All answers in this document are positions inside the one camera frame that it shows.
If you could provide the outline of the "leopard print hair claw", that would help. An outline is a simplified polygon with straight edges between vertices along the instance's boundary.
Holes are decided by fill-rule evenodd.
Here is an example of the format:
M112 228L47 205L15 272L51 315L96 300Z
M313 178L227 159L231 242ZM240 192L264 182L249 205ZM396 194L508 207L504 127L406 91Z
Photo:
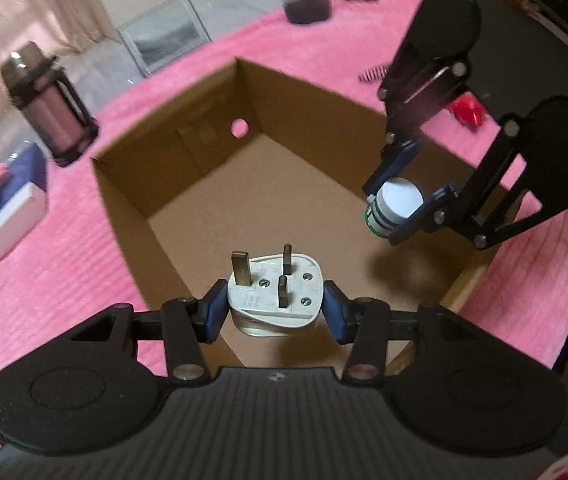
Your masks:
M373 82L382 81L388 72L388 64L378 64L367 68L358 75L358 81L364 84L372 84Z

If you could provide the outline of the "white UK plug adapter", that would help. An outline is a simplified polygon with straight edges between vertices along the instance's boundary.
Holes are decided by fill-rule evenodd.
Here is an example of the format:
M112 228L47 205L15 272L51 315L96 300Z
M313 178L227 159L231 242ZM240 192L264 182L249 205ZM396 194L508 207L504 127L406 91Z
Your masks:
M231 255L228 301L236 328L251 337L281 337L316 324L323 275L315 258L286 244L279 254Z

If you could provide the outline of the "white pill bottle green label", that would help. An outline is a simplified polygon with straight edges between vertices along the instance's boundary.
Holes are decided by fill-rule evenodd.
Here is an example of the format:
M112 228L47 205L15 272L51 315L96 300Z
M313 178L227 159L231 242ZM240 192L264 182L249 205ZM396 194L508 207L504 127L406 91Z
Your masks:
M388 238L397 226L406 222L424 204L424 198L409 180L392 178L368 202L364 212L366 226L377 237Z

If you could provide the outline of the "red toy figure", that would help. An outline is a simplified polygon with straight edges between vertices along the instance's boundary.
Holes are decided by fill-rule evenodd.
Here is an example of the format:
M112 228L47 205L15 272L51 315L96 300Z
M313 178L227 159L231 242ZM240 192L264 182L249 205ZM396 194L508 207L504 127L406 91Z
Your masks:
M447 106L447 110L460 124L472 131L480 128L486 117L482 103L471 94L459 96Z

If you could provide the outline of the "brown cardboard box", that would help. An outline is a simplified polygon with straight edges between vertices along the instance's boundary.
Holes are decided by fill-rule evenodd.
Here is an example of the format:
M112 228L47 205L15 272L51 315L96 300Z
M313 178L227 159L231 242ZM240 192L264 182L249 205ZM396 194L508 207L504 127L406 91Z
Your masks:
M151 309L202 296L236 250L285 246L351 297L460 310L496 256L455 232L394 246L363 219L385 117L238 58L182 90L93 161L109 222Z

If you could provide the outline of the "navy blue book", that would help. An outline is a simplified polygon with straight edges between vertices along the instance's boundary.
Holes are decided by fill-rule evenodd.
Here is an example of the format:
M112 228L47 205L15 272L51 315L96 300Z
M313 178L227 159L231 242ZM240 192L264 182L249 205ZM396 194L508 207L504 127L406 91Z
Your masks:
M46 159L37 144L29 143L7 166L8 176L0 185L0 210L26 184L48 192Z

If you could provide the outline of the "silver framed picture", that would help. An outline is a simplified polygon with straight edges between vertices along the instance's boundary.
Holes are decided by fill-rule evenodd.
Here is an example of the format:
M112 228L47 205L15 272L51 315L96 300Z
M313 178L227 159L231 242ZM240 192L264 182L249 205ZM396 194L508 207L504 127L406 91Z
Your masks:
M211 42L191 0L167 0L117 28L144 77Z

